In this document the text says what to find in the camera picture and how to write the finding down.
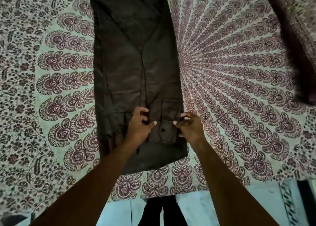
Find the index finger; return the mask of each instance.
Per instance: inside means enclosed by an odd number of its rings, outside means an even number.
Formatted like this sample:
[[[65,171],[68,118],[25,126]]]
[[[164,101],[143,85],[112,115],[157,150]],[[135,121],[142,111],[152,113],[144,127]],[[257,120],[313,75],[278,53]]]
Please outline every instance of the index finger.
[[[192,113],[192,112],[184,112],[184,113],[181,113],[181,117],[189,117],[190,119],[196,117],[197,115]]]
[[[136,106],[135,110],[134,110],[134,113],[133,113],[133,116],[139,116],[140,112],[142,112],[142,111],[143,112],[149,112],[149,110],[146,107]]]

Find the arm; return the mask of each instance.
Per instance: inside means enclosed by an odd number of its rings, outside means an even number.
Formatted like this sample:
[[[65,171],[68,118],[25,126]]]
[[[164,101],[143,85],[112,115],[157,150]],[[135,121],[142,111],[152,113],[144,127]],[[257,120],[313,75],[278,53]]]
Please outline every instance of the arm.
[[[32,226],[96,225],[128,158],[157,124],[155,121],[148,125],[142,124],[142,120],[148,121],[148,118],[141,116],[141,111],[149,110],[144,107],[135,108],[122,144],[60,196]]]
[[[211,148],[200,117],[191,112],[181,116],[189,120],[173,123],[200,160],[220,225],[278,225]]]

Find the forearm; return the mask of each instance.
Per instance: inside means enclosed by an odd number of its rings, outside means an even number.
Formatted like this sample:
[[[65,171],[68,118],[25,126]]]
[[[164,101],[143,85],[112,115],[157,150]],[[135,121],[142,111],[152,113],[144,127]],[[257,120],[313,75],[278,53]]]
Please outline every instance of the forearm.
[[[38,217],[34,225],[91,225],[95,226],[117,178],[131,154],[131,147],[123,142],[102,159],[89,174],[57,199]]]
[[[221,226],[252,225],[254,222],[257,225],[277,225],[206,140],[195,148]]]

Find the person's left arm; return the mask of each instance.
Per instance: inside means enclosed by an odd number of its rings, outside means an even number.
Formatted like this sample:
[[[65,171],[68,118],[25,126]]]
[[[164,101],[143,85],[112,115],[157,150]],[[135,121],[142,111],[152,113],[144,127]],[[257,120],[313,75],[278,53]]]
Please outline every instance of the person's left arm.
[[[136,107],[122,144],[73,187],[60,196],[32,224],[37,225],[91,225],[95,226],[107,202],[116,180],[121,175],[130,155],[142,144],[157,124],[148,121],[141,112],[144,107]]]

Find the finger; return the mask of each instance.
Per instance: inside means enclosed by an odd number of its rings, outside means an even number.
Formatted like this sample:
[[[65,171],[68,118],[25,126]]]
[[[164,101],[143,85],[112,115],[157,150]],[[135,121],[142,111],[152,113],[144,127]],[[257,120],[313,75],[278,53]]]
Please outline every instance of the finger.
[[[139,116],[141,111],[149,112],[149,110],[146,107],[136,106],[134,113],[133,113],[133,116]]]
[[[147,126],[149,127],[149,129],[152,129],[155,127],[156,124],[157,124],[157,121],[152,121]]]
[[[183,126],[187,126],[190,123],[190,120],[182,120],[182,121],[172,121],[172,123],[179,129],[181,129]]]
[[[140,120],[142,120],[142,121],[148,121],[148,117],[147,117],[147,116],[140,116]]]
[[[184,112],[184,113],[181,113],[180,115],[181,117],[189,117],[190,119],[193,118],[193,117],[196,117],[197,115],[192,113],[192,112]]]

